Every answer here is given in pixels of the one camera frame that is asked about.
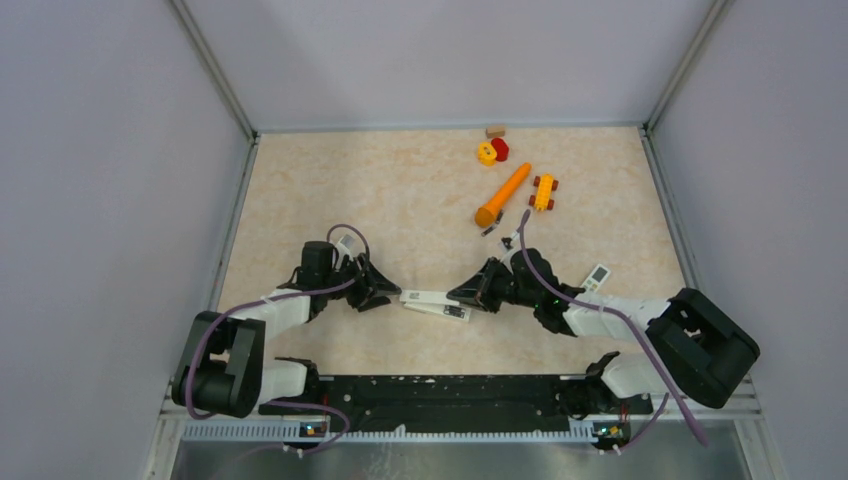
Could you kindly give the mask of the white remote battery cover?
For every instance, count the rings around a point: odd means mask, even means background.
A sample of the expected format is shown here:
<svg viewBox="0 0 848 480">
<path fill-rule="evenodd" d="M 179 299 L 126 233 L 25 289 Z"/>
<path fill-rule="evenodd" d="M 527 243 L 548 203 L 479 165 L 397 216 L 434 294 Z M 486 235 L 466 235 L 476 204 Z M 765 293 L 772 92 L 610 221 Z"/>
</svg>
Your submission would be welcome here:
<svg viewBox="0 0 848 480">
<path fill-rule="evenodd" d="M 429 291 L 429 290 L 404 290 L 400 297 L 402 303 L 420 303 L 432 305 L 450 305 L 459 306 L 460 303 L 452 300 L 447 296 L 446 292 Z"/>
</svg>

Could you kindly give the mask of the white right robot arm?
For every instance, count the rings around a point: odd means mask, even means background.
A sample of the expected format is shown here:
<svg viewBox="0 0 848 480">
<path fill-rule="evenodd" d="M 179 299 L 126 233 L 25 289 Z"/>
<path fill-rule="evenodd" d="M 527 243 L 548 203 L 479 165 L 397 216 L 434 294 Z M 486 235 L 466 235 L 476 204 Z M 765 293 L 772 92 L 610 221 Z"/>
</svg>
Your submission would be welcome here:
<svg viewBox="0 0 848 480">
<path fill-rule="evenodd" d="M 528 307 L 554 334 L 647 344 L 602 361 L 600 376 L 586 385 L 589 404 L 600 412 L 671 388 L 721 409 L 761 355 L 758 343 L 697 289 L 654 300 L 601 295 L 560 282 L 534 248 L 488 259 L 447 297 L 488 313 L 505 303 Z"/>
</svg>

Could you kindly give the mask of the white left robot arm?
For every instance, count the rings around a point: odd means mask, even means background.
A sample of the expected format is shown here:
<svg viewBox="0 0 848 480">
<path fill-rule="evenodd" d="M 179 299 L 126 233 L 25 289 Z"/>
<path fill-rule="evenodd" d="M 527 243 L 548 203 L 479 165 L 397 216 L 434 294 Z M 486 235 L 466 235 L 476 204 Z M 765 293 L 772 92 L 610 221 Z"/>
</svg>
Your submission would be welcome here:
<svg viewBox="0 0 848 480">
<path fill-rule="evenodd" d="M 388 305 L 402 289 L 340 243 L 309 241 L 292 278 L 259 300 L 219 313 L 198 313 L 173 375 L 171 399 L 195 419 L 244 418 L 258 405 L 283 401 L 297 413 L 319 404 L 320 386 L 308 367 L 284 360 L 265 368 L 270 338 L 314 320 L 327 304 L 344 300 L 358 312 Z"/>
</svg>

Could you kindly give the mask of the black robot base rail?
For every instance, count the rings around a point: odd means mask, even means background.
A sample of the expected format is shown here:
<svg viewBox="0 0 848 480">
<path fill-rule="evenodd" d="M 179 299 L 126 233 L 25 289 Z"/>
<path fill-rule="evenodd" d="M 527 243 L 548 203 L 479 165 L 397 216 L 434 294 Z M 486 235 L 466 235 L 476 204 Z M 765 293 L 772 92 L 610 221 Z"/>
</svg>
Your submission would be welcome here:
<svg viewBox="0 0 848 480">
<path fill-rule="evenodd" d="M 293 398 L 263 401 L 261 415 L 334 416 L 351 432 L 502 434 L 580 429 L 590 445 L 627 444 L 629 403 L 598 380 L 559 375 L 318 376 Z"/>
</svg>

